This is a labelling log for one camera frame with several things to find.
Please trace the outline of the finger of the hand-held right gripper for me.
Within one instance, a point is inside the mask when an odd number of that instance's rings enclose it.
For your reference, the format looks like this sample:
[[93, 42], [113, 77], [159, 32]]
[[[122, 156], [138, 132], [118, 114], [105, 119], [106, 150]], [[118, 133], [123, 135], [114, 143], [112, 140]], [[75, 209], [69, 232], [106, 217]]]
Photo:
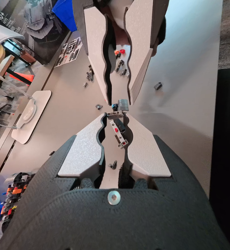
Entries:
[[73, 14], [77, 30], [104, 96], [112, 103], [110, 74], [113, 60], [113, 25], [100, 10], [98, 1], [73, 0]]
[[135, 0], [125, 10], [124, 28], [131, 45], [127, 63], [130, 105], [139, 95], [150, 59], [161, 41], [168, 5], [168, 0]]

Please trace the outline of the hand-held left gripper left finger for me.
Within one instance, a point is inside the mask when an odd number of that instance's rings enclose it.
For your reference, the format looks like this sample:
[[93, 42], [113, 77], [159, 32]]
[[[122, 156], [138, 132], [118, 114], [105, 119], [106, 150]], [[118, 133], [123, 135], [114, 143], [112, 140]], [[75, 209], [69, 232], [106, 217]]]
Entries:
[[102, 141], [106, 125], [107, 113], [103, 113], [76, 134], [58, 176], [102, 182], [105, 172]]

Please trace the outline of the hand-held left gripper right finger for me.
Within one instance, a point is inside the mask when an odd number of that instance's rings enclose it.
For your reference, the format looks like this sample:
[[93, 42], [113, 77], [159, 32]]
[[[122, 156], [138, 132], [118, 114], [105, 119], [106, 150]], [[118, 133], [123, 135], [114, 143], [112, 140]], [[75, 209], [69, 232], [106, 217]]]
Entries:
[[160, 148], [150, 130], [132, 115], [124, 115], [128, 145], [123, 163], [123, 187], [132, 188], [138, 179], [151, 183], [153, 178], [172, 176]]

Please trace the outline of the grey lego beam sub-assembly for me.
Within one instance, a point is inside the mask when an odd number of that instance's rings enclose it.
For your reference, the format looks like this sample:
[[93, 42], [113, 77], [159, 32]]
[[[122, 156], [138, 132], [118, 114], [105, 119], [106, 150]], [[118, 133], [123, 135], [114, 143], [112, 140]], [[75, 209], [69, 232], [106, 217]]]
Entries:
[[128, 141], [124, 136], [126, 128], [122, 121], [126, 111], [129, 111], [127, 99], [119, 99], [116, 104], [112, 104], [112, 112], [107, 113], [107, 119], [110, 121], [115, 132], [115, 138], [118, 142], [118, 148], [120, 149], [128, 144]]

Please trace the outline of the lego sticker sheet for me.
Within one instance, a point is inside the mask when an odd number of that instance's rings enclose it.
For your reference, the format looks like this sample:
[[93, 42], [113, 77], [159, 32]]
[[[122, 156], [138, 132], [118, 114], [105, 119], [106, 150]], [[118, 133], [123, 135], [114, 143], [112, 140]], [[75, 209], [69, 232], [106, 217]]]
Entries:
[[61, 49], [60, 55], [55, 62], [54, 68], [75, 61], [79, 55], [81, 48], [82, 41], [80, 37], [77, 37], [71, 42], [64, 44]]

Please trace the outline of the dark grey lego piece cluster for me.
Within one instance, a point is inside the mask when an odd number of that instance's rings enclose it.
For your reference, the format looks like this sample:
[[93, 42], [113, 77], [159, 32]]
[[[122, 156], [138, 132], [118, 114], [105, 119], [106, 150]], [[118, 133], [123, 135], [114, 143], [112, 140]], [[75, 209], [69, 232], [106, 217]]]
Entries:
[[93, 79], [94, 79], [94, 71], [93, 71], [93, 69], [92, 69], [92, 66], [91, 65], [89, 65], [88, 66], [89, 67], [89, 72], [87, 72], [86, 74], [87, 74], [87, 80], [88, 81], [93, 81]]

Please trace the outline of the dark lego set box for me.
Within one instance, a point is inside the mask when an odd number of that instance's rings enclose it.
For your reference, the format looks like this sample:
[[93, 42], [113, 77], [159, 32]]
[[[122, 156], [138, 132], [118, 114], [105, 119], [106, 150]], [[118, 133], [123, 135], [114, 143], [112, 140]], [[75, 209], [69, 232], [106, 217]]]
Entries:
[[48, 64], [69, 33], [53, 12], [56, 0], [0, 0], [0, 25], [24, 36], [16, 39], [41, 64]]

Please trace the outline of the large black lego vehicle model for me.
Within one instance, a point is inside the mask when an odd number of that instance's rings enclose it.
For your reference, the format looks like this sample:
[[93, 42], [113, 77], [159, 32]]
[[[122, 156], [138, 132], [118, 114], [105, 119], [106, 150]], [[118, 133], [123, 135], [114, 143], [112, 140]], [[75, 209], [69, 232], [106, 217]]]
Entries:
[[0, 235], [3, 235], [10, 224], [18, 203], [35, 174], [35, 170], [31, 172], [19, 172], [12, 174], [5, 180], [4, 184], [7, 184], [8, 188], [7, 191], [3, 193], [5, 200], [1, 203]]

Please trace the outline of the person's right hand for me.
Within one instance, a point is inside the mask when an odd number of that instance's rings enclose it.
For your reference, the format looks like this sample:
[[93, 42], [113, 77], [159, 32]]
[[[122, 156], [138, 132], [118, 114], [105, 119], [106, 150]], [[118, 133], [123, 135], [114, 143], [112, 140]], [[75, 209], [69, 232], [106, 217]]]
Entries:
[[155, 41], [155, 43], [154, 43], [154, 46], [153, 46], [151, 57], [154, 57], [156, 55], [158, 43], [159, 43], [159, 39], [157, 38], [156, 41]]

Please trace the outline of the white round charger puck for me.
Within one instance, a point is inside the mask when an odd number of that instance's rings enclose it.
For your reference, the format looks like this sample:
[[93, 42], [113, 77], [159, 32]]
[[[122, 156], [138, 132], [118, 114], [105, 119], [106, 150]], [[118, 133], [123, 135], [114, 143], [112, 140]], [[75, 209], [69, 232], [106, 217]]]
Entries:
[[34, 99], [30, 99], [19, 120], [16, 123], [17, 129], [21, 129], [24, 124], [29, 123], [36, 113], [37, 107]]

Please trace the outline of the brown wooden side table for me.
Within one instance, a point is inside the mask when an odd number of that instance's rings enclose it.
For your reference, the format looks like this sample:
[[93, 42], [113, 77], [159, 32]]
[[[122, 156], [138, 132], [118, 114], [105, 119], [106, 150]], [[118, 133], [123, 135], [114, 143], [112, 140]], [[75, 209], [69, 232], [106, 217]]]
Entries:
[[12, 55], [15, 59], [19, 59], [27, 66], [30, 66], [36, 62], [36, 59], [30, 54], [30, 51], [26, 51], [22, 44], [17, 44], [15, 41], [8, 39], [1, 43], [5, 50], [6, 56]]

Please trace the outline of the orange object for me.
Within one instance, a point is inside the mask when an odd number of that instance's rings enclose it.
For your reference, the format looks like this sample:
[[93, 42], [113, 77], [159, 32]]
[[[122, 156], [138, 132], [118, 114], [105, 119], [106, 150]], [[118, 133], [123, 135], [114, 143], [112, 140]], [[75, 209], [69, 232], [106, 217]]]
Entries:
[[32, 74], [23, 74], [23, 73], [17, 73], [12, 70], [7, 70], [5, 75], [12, 77], [13, 79], [19, 80], [20, 82], [25, 83], [27, 86], [30, 86], [33, 79], [34, 75]]

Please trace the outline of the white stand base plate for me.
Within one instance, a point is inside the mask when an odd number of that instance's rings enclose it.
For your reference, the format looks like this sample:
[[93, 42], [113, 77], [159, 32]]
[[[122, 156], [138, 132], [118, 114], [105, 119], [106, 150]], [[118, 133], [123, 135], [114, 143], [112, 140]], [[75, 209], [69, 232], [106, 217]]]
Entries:
[[29, 141], [43, 111], [45, 110], [45, 107], [51, 98], [51, 94], [52, 92], [50, 90], [40, 90], [34, 92], [32, 99], [35, 100], [37, 107], [36, 113], [29, 123], [24, 124], [21, 129], [14, 129], [12, 131], [11, 137], [14, 140], [20, 144], [26, 144]]

